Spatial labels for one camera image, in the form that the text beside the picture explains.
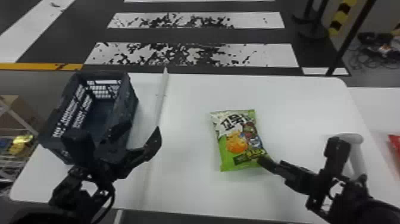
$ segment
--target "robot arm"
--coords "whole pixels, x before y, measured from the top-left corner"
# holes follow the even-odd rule
[[[331,224],[400,223],[399,208],[370,196],[367,175],[356,179],[342,175],[353,148],[348,141],[354,144],[350,139],[353,138],[339,135],[328,140],[324,152],[327,160],[318,174],[285,161],[275,163],[270,157],[260,157],[258,163],[283,177],[286,186],[308,195],[306,208]],[[330,189],[338,183],[343,187],[342,192],[331,196]],[[326,197],[332,200],[328,210],[323,209]]]

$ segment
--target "black plastic crate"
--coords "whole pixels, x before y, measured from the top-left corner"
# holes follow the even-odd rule
[[[72,158],[61,142],[71,128],[89,131],[97,146],[107,130],[122,121],[133,120],[138,98],[127,73],[122,71],[77,72],[65,87],[59,106],[40,132],[39,142],[65,164]],[[117,142],[125,147],[129,133]]]

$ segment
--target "metal pole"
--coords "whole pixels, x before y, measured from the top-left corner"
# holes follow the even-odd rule
[[[315,33],[315,31],[317,31],[317,28],[321,23],[321,19],[322,19],[322,16],[324,15],[324,12],[325,12],[326,6],[328,5],[328,2],[329,2],[329,0],[323,0],[321,2],[317,17],[315,18],[315,20],[312,24],[311,33]]]
[[[356,21],[354,22],[353,27],[351,28],[349,34],[347,35],[345,41],[343,42],[342,46],[337,52],[336,58],[333,61],[332,66],[326,72],[326,76],[332,76],[334,70],[336,69],[337,64],[342,59],[343,55],[345,54],[347,48],[350,46],[350,43],[353,41],[355,35],[357,35],[358,30],[360,29],[361,25],[363,24],[365,18],[367,18],[368,14],[370,13],[372,6],[374,6],[376,0],[367,0],[364,7],[362,8],[360,14],[358,15]]]

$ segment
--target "white table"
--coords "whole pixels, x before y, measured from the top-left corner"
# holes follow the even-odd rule
[[[400,135],[400,88],[349,90],[386,164],[400,183],[400,158],[388,138],[389,134]]]
[[[143,107],[141,116],[148,122],[154,119],[154,103],[147,105],[143,97],[154,99],[157,85],[151,82],[157,77],[132,77]],[[153,91],[147,92],[140,83],[153,86]],[[376,150],[341,80],[177,74],[170,76],[162,108],[162,148],[150,163],[115,183],[114,207],[323,223],[304,208],[306,196],[291,191],[282,179],[266,170],[219,172],[220,156],[209,112],[243,108],[256,109],[261,139],[273,158],[314,171],[324,164],[323,150],[330,136],[342,132],[362,134],[371,193],[400,206],[399,183]],[[11,198],[47,202],[68,168],[47,150],[36,150],[14,184]]]

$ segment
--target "snack bag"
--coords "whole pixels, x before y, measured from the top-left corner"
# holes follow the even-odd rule
[[[226,110],[210,114],[217,132],[221,171],[258,167],[257,158],[267,152],[255,128],[255,110]]]

